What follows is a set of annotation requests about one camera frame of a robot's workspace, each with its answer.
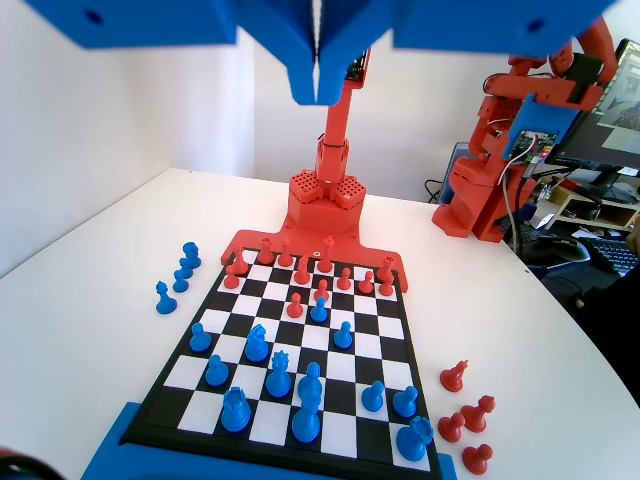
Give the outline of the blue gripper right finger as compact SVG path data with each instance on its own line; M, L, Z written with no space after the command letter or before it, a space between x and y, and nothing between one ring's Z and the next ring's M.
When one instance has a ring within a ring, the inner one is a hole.
M587 31L610 1L324 1L318 102L339 100L346 70L387 31L396 48L543 58Z

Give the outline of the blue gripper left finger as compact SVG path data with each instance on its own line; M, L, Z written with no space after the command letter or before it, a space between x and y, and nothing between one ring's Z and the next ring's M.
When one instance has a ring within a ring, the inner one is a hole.
M285 66L294 100L316 103L310 1L42 0L28 5L85 49L231 45L242 28Z

